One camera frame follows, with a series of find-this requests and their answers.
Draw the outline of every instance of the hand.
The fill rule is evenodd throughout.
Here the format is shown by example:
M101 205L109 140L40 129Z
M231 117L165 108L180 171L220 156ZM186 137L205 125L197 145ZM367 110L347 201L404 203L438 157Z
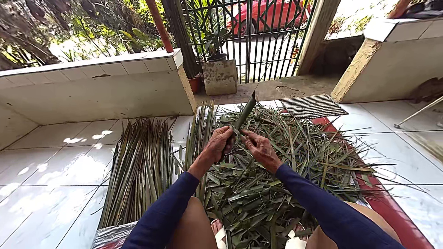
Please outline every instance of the hand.
M240 132L245 135L241 136L241 142L246 145L255 160L275 174L282 163L269 140L251 131L241 130Z
M215 129L208 144L189 167L188 172L200 179L213 163L218 162L222 155L232 150L235 137L231 137L233 130L229 126Z

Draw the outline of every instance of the metal gate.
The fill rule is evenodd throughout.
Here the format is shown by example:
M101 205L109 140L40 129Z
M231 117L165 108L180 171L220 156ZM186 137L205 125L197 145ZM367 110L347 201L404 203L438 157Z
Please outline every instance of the metal gate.
M227 28L222 53L235 59L239 83L295 75L299 51L317 0L182 0L185 21L200 63L208 56L204 32Z

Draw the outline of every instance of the black plant pot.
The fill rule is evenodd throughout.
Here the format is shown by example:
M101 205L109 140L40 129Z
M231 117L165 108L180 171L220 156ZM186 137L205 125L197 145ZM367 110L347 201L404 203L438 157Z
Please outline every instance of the black plant pot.
M227 54L214 54L210 57L208 57L208 62L219 62L219 61L225 61Z

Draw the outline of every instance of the person's right hand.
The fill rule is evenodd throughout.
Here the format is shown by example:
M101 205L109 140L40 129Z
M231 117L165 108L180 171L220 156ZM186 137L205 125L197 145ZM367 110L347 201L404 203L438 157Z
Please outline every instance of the person's right hand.
M240 132L244 135L241 136L242 143L245 144L255 160L271 173L275 174L282 163L269 140L251 131L241 130Z

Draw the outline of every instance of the person's left hand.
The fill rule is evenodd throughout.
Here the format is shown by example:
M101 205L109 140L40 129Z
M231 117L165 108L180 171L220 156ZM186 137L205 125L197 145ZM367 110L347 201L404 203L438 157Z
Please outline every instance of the person's left hand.
M192 163L188 172L196 178L201 178L213 163L218 162L222 155L231 152L235 137L231 137L233 130L229 126L215 129L208 144L202 153Z

